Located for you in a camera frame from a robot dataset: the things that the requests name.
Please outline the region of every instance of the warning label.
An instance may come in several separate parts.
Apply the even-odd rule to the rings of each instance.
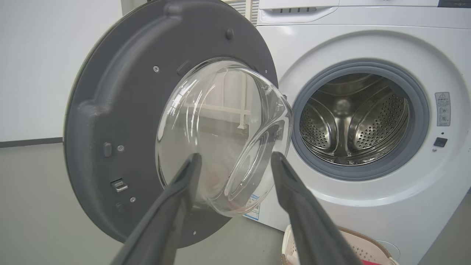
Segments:
[[[450,126],[451,103],[449,92],[435,93],[437,102],[437,126]]]
[[[251,204],[253,203],[256,199],[258,199],[259,197],[255,196],[255,195],[251,195],[250,196],[250,199],[249,201],[247,202],[247,204]],[[260,212],[260,204],[257,204],[257,206],[255,206],[252,211],[246,213],[244,216],[250,218],[250,219],[253,219],[253,220],[257,220],[259,219],[259,212]]]

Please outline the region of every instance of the laundry basket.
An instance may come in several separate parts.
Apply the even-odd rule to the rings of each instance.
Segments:
[[[348,229],[339,228],[339,230],[347,243],[353,248],[358,258],[380,265],[399,265],[391,257],[391,254],[375,240]],[[281,250],[283,265],[295,265],[290,257],[288,257],[288,255],[294,256],[295,258],[297,257],[297,249],[291,225],[289,225],[284,232]]]

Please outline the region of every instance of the front-load washing machine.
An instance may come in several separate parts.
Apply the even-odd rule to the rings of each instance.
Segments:
[[[260,0],[287,158],[339,226],[417,264],[471,186],[466,1]],[[246,215],[283,230],[272,190]]]
[[[470,16],[436,7],[452,2],[360,2],[261,1],[258,30],[218,0],[124,16],[67,108],[83,210],[124,241],[200,153],[180,247],[243,214],[283,230],[269,160],[280,151],[338,225],[416,264],[471,185]]]

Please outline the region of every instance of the stainless steel drum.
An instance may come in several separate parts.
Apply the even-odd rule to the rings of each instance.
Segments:
[[[306,146],[321,159],[344,166],[388,154],[409,121],[407,100],[391,87],[389,79],[370,74],[345,75],[323,85],[301,115]]]

